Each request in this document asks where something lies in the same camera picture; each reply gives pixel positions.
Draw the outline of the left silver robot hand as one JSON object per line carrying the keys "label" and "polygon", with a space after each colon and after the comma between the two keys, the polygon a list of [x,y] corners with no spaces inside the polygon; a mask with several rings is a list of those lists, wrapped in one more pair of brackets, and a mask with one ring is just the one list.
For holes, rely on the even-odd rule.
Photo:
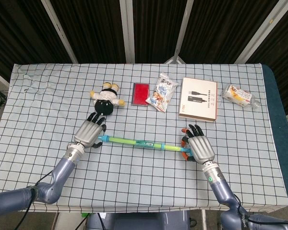
{"label": "left silver robot hand", "polygon": [[102,146],[102,141],[96,143],[101,132],[106,131],[105,117],[100,118],[100,114],[93,112],[83,122],[74,136],[74,142],[80,143],[84,148],[97,149]]}

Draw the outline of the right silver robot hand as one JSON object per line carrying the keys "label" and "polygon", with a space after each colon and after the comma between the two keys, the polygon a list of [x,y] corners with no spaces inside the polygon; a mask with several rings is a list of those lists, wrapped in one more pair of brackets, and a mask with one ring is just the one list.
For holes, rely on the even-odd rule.
{"label": "right silver robot hand", "polygon": [[204,165],[206,162],[213,161],[215,153],[212,146],[198,125],[189,124],[189,128],[183,128],[181,131],[186,134],[181,140],[181,147],[189,145],[190,153],[183,151],[181,154],[186,161],[197,162]]}

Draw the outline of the blue green water pump toy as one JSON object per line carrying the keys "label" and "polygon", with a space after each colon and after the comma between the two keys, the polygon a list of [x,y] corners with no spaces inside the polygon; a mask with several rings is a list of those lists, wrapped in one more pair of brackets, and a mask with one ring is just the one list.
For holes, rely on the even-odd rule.
{"label": "blue green water pump toy", "polygon": [[191,156],[190,149],[180,147],[180,146],[166,145],[165,143],[157,143],[157,142],[151,142],[151,141],[146,141],[146,140],[117,138],[117,137],[111,137],[108,135],[99,136],[98,139],[103,142],[128,144],[128,145],[132,145],[132,146],[140,147],[140,148],[150,148],[150,149],[158,149],[158,150],[166,150],[166,151],[178,151],[178,152],[184,153],[188,157]]}

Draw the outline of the black and white plush doll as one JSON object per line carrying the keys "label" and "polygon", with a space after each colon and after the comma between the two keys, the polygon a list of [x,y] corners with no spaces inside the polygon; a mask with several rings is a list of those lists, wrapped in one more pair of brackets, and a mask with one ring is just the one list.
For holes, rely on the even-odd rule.
{"label": "black and white plush doll", "polygon": [[94,100],[95,111],[100,115],[110,115],[115,106],[125,106],[125,101],[118,98],[119,86],[104,82],[100,93],[91,91],[90,97]]}

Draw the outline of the red ink pad case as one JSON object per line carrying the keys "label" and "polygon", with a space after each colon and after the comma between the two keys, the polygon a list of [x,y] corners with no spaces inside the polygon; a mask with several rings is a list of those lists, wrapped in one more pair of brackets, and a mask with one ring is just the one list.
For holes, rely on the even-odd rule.
{"label": "red ink pad case", "polygon": [[132,105],[147,106],[146,99],[149,97],[149,84],[134,83],[132,92]]}

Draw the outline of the white snack bag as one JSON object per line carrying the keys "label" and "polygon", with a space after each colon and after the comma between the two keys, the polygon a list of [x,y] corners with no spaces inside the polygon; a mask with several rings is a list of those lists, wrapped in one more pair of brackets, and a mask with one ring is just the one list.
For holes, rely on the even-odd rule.
{"label": "white snack bag", "polygon": [[146,102],[161,112],[166,112],[168,104],[175,92],[178,83],[161,73],[156,82],[153,93],[146,99]]}

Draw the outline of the light blue checked tablecloth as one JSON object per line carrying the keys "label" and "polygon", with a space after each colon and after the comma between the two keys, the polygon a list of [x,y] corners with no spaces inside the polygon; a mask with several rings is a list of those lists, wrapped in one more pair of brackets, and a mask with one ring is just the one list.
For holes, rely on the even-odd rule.
{"label": "light blue checked tablecloth", "polygon": [[[181,83],[184,77],[229,84],[250,91],[257,109],[217,97],[216,121],[198,125],[209,139],[225,179],[248,210],[272,212],[288,205],[276,137],[288,127],[275,78],[261,64],[36,64],[14,65],[0,121],[0,192],[51,183],[49,172],[65,154],[74,134],[94,110],[90,91],[104,82],[119,85],[123,108],[106,119],[106,135],[179,145],[192,123],[178,116],[180,88],[166,112],[131,103],[136,82],[154,88],[159,74]],[[34,211],[218,210],[201,165],[179,152],[104,143],[87,149],[52,205],[35,202]]]}

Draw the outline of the blue-grey robot torso base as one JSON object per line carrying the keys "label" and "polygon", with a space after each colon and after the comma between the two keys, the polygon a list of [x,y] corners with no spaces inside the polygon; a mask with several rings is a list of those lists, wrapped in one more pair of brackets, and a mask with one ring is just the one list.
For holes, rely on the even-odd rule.
{"label": "blue-grey robot torso base", "polygon": [[190,230],[190,212],[97,213],[86,230]]}

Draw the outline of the white partition frame post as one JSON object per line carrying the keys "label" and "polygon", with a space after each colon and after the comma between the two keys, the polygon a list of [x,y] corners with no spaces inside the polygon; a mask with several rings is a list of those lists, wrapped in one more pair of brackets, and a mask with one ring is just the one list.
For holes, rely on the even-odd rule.
{"label": "white partition frame post", "polygon": [[120,0],[120,14],[126,63],[135,63],[133,1]]}
{"label": "white partition frame post", "polygon": [[72,63],[78,64],[78,60],[76,58],[76,55],[72,49],[72,46],[66,36],[66,33],[64,32],[64,29],[59,21],[59,18],[57,17],[57,14],[51,4],[50,0],[40,0],[44,9],[46,10],[46,13],[48,14],[69,58],[71,59]]}
{"label": "white partition frame post", "polygon": [[178,39],[176,42],[174,55],[170,59],[168,59],[165,62],[165,64],[185,64],[185,62],[182,60],[182,58],[179,57],[179,54],[180,54],[181,47],[183,44],[186,29],[188,26],[188,22],[189,22],[190,14],[192,11],[193,3],[194,3],[194,0],[187,0],[183,19],[182,19],[181,26],[180,26],[179,36],[178,36]]}
{"label": "white partition frame post", "polygon": [[270,11],[266,19],[260,25],[258,30],[252,36],[248,44],[245,46],[241,54],[238,56],[235,64],[244,64],[254,54],[261,43],[272,32],[274,27],[280,22],[288,11],[288,0],[278,0],[277,4]]}

